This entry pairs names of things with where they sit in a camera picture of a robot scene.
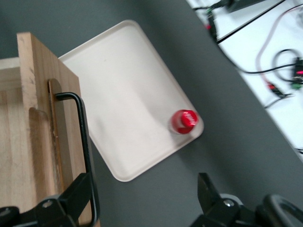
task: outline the red cable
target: red cable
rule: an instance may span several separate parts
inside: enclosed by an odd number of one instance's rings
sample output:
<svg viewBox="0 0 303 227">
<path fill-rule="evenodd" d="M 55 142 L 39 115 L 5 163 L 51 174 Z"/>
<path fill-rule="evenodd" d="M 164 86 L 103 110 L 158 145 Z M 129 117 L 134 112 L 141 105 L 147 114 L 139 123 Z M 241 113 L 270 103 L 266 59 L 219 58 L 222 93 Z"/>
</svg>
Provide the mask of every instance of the red cable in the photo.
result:
<svg viewBox="0 0 303 227">
<path fill-rule="evenodd" d="M 269 42 L 270 42 L 270 40 L 271 40 L 271 38 L 272 38 L 272 36 L 273 36 L 275 30 L 276 30 L 276 28 L 277 28 L 277 26 L 278 26 L 278 24 L 279 24 L 281 18 L 282 18 L 286 13 L 288 13 L 288 12 L 290 12 L 290 11 L 292 11 L 292 10 L 298 8 L 298 7 L 301 6 L 301 5 L 303 5 L 303 4 L 300 4 L 300 5 L 297 5 L 297 6 L 295 6 L 295 7 L 292 7 L 292 8 L 290 8 L 290 9 L 288 9 L 287 11 L 283 12 L 283 13 L 275 20 L 275 22 L 274 22 L 272 28 L 270 29 L 270 32 L 269 32 L 269 34 L 268 34 L 268 36 L 267 36 L 267 38 L 266 38 L 266 40 L 265 40 L 263 46 L 261 47 L 259 53 L 257 54 L 257 57 L 256 57 L 256 68 L 257 68 L 258 71 L 262 71 L 262 69 L 261 69 L 261 63 L 260 63 L 261 56 L 262 56 L 263 52 L 265 51 L 267 45 L 269 44 Z M 262 79 L 264 80 L 264 82 L 266 83 L 267 86 L 270 86 L 270 85 L 271 85 L 271 83 L 270 83 L 269 80 L 266 78 L 266 76 L 265 76 L 264 73 L 261 73 L 261 77 L 262 77 Z"/>
</svg>

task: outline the electronic component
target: electronic component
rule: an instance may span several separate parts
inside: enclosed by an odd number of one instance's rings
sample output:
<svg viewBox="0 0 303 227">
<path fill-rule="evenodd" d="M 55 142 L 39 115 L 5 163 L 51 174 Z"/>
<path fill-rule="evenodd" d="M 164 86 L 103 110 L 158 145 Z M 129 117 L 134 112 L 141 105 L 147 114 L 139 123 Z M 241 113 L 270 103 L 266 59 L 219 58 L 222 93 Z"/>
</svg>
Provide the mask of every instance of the electronic component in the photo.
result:
<svg viewBox="0 0 303 227">
<path fill-rule="evenodd" d="M 292 78 L 292 88 L 299 90 L 303 83 L 303 60 L 300 58 L 295 59 L 295 66 Z"/>
</svg>

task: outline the wooden board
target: wooden board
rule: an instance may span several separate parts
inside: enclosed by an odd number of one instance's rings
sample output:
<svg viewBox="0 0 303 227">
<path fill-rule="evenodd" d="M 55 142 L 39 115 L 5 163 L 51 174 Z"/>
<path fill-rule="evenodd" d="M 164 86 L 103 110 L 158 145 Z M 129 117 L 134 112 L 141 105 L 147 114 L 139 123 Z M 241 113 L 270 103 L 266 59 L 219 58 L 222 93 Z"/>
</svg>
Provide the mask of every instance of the wooden board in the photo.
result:
<svg viewBox="0 0 303 227">
<path fill-rule="evenodd" d="M 64 116 L 57 116 L 66 121 L 68 138 L 60 146 L 66 149 L 55 149 L 47 84 L 57 79 L 63 92 L 80 94 L 77 76 L 30 33 L 18 34 L 18 49 L 19 58 L 0 60 L 0 207 L 14 205 L 25 212 L 62 193 L 85 165 L 73 101 L 65 101 Z M 63 163 L 68 167 L 61 168 Z M 90 221 L 90 213 L 87 206 L 81 224 Z"/>
<path fill-rule="evenodd" d="M 25 110 L 25 125 L 27 134 L 28 156 L 31 158 L 34 170 L 29 171 L 31 180 L 36 187 L 34 204 L 37 204 L 49 192 L 60 194 L 80 173 L 85 172 L 83 151 L 77 109 L 72 101 L 64 102 L 66 130 L 68 133 L 68 150 L 58 152 L 54 149 L 54 139 L 51 132 L 51 110 L 49 105 L 49 79 L 57 79 L 62 91 L 71 91 L 80 95 L 79 80 L 58 58 L 51 53 L 36 37 L 30 33 L 17 35 L 20 58 L 20 74 Z M 59 168 L 59 153 L 70 152 L 72 178 L 64 179 L 68 184 L 62 184 L 65 175 Z M 90 220 L 90 207 L 84 210 L 80 222 Z"/>
</svg>

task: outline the black cable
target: black cable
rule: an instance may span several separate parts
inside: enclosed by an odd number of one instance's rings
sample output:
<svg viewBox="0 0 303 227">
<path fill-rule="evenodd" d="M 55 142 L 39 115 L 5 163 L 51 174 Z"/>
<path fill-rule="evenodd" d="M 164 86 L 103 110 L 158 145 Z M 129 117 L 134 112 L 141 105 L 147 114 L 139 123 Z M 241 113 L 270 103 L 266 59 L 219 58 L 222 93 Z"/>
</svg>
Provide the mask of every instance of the black cable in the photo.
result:
<svg viewBox="0 0 303 227">
<path fill-rule="evenodd" d="M 273 32 L 274 32 L 274 30 L 275 30 L 275 28 L 276 28 L 276 26 L 277 26 L 277 24 L 278 24 L 280 18 L 282 18 L 283 15 L 285 15 L 287 12 L 289 12 L 289 11 L 291 11 L 291 10 L 293 10 L 293 9 L 295 9 L 295 8 L 297 8 L 297 7 L 299 7 L 299 6 L 302 6 L 302 5 L 303 5 L 303 4 L 297 5 L 297 6 L 295 6 L 295 7 L 292 7 L 292 8 L 290 8 L 290 9 L 288 9 L 288 10 L 285 11 L 284 13 L 282 13 L 282 14 L 278 17 L 278 19 L 275 21 L 275 23 L 274 23 L 274 25 L 273 25 L 273 27 L 272 27 L 272 29 L 271 29 L 269 35 L 267 36 L 267 39 L 268 39 L 269 37 L 272 36 L 272 34 L 273 34 Z M 270 72 L 270 71 L 275 71 L 275 70 L 278 70 L 278 69 L 281 69 L 281 68 L 285 68 L 285 67 L 296 66 L 296 64 L 287 64 L 287 65 L 282 65 L 282 66 L 274 67 L 274 68 L 268 69 L 268 70 L 250 72 L 250 71 L 246 71 L 246 70 L 240 68 L 238 65 L 236 65 L 236 64 L 235 64 L 235 63 L 234 63 L 234 62 L 225 54 L 225 52 L 220 48 L 219 45 L 218 45 L 218 47 L 219 47 L 219 50 L 221 51 L 221 53 L 223 53 L 223 55 L 226 57 L 226 59 L 227 59 L 233 66 L 235 66 L 238 70 L 240 70 L 240 71 L 242 71 L 242 72 L 244 72 L 244 73 L 247 73 L 247 74 L 261 74 L 261 73 L 267 73 L 267 72 Z"/>
<path fill-rule="evenodd" d="M 194 11 L 197 11 L 198 9 L 216 9 L 216 8 L 220 8 L 220 7 L 223 7 L 223 6 L 226 6 L 228 3 L 228 0 L 221 0 L 211 6 L 201 6 L 201 7 L 196 7 L 196 8 L 193 8 Z"/>
<path fill-rule="evenodd" d="M 231 37 L 232 35 L 234 35 L 235 33 L 239 32 L 241 29 L 245 28 L 247 25 L 249 25 L 250 23 L 254 22 L 256 19 L 260 18 L 261 16 L 263 16 L 264 14 L 268 13 L 269 11 L 271 11 L 273 8 L 275 8 L 276 6 L 280 5 L 282 2 L 284 2 L 285 0 L 281 0 L 279 1 L 277 4 L 273 5 L 272 7 L 268 8 L 267 10 L 263 11 L 262 13 L 260 13 L 259 15 L 255 16 L 253 19 L 249 20 L 248 22 L 246 22 L 245 24 L 241 25 L 240 27 L 236 28 L 235 30 L 231 31 L 230 33 L 228 33 L 227 35 L 223 36 L 222 38 L 217 40 L 217 44 L 223 42 L 224 40 L 228 39 L 229 37 Z"/>
<path fill-rule="evenodd" d="M 274 58 L 273 58 L 273 61 L 272 61 L 273 67 L 276 67 L 276 62 L 277 62 L 278 57 L 280 56 L 281 53 L 284 53 L 284 52 L 292 52 L 297 58 L 300 57 L 300 53 L 299 53 L 298 51 L 294 50 L 294 49 L 284 49 L 284 50 L 281 50 L 281 51 L 279 51 L 279 52 L 274 56 Z M 283 81 L 286 81 L 286 82 L 293 82 L 293 81 L 294 81 L 294 80 L 292 80 L 292 79 L 285 79 L 285 78 L 283 78 L 283 77 L 280 75 L 280 73 L 279 73 L 278 71 L 274 71 L 274 74 L 275 74 L 279 79 L 281 79 L 281 80 L 283 80 Z"/>
<path fill-rule="evenodd" d="M 303 155 L 303 149 L 296 148 L 300 154 Z"/>
<path fill-rule="evenodd" d="M 285 97 L 282 97 L 282 98 L 278 98 L 278 99 L 276 99 L 275 101 L 273 101 L 272 103 L 270 103 L 270 104 L 268 104 L 268 105 L 266 105 L 264 108 L 265 109 L 268 109 L 269 107 L 271 107 L 273 104 L 275 104 L 275 103 L 277 103 L 277 102 L 279 102 L 280 100 L 282 100 L 282 99 L 285 99 L 285 98 L 291 98 L 292 96 L 290 96 L 291 94 L 285 94 Z"/>
<path fill-rule="evenodd" d="M 282 68 L 286 68 L 286 67 L 290 67 L 290 66 L 295 66 L 296 64 L 287 64 L 287 65 L 281 65 L 278 67 L 274 67 L 272 69 L 268 69 L 268 70 L 264 70 L 264 71 L 246 71 L 244 69 L 242 69 L 240 66 L 238 66 L 236 63 L 234 63 L 226 54 L 225 52 L 219 47 L 219 50 L 221 51 L 221 53 L 223 53 L 223 55 L 226 57 L 226 59 L 234 66 L 236 67 L 238 70 L 247 73 L 247 74 L 260 74 L 260 73 L 267 73 L 267 72 L 271 72 L 271 71 L 275 71 L 278 69 L 282 69 Z"/>
</svg>

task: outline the white table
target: white table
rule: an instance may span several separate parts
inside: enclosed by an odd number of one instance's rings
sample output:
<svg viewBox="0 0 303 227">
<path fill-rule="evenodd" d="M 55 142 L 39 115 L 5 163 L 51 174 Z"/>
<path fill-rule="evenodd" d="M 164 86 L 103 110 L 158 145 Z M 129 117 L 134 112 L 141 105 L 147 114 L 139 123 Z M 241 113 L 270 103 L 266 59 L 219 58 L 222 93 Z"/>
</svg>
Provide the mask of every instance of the white table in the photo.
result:
<svg viewBox="0 0 303 227">
<path fill-rule="evenodd" d="M 187 1 L 192 8 L 209 6 L 217 2 L 217 0 Z M 213 13 L 216 18 L 215 23 L 218 38 L 225 36 L 277 2 L 277 0 L 266 0 L 233 13 L 228 13 L 225 8 L 215 9 Z M 261 18 L 257 19 L 255 22 L 223 41 L 219 44 L 220 47 L 241 68 L 247 71 L 257 71 L 255 67 L 256 56 L 274 21 L 284 11 L 302 3 L 303 0 L 287 0 L 283 2 Z M 204 23 L 206 22 L 205 10 L 198 10 L 197 15 Z M 287 13 L 280 20 L 273 38 L 262 55 L 262 69 L 266 70 L 272 68 L 272 59 L 274 55 L 283 49 L 296 49 L 303 57 L 302 40 L 303 13 L 302 10 L 300 11 L 300 8 L 298 8 L 297 10 Z M 294 56 L 291 53 L 283 53 L 279 57 L 278 65 L 293 63 L 293 58 Z M 284 78 L 290 79 L 292 73 L 291 68 L 292 67 L 280 70 L 280 74 Z M 249 75 L 243 72 L 239 73 L 263 106 L 266 106 L 277 99 L 277 96 L 266 87 L 259 74 Z M 272 72 L 267 73 L 266 77 L 284 93 L 293 94 L 294 97 L 277 102 L 268 108 L 267 112 L 293 147 L 303 148 L 303 88 L 298 91 L 292 90 L 290 83 L 278 79 Z"/>
</svg>

